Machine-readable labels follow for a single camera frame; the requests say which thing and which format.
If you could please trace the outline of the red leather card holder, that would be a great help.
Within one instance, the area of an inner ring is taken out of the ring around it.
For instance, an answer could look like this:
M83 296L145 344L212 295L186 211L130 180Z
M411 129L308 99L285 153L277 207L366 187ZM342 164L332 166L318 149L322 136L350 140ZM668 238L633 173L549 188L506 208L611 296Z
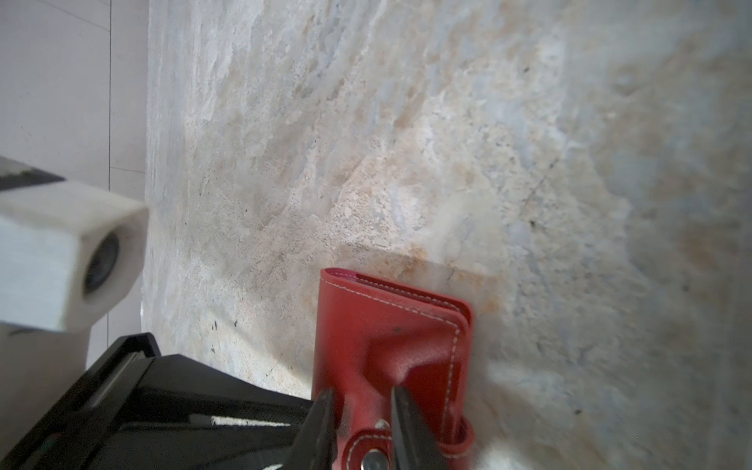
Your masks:
M473 342L468 303L344 268L319 278L311 395L335 396L336 469L392 450L393 387L409 390L452 469L473 463L464 415Z

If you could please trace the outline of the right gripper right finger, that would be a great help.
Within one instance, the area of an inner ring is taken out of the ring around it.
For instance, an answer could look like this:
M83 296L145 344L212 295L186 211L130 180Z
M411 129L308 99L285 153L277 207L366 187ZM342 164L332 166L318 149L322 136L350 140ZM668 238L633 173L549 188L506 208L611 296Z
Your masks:
M449 470L450 466L410 391L393 387L391 397L392 454L399 470Z

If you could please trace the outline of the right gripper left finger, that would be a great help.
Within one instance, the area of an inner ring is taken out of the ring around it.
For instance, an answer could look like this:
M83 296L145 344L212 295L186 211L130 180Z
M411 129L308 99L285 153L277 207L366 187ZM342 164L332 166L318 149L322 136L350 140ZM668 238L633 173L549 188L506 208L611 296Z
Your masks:
M284 463L285 470L331 470L337 456L335 396L321 392L313 403Z

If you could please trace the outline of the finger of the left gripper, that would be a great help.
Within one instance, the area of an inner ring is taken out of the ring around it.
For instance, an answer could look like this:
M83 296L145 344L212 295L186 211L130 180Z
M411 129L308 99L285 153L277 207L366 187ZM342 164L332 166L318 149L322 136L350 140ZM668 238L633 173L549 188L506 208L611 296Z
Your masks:
M4 469L268 469L311 401L262 389L150 333L115 342L1 461Z

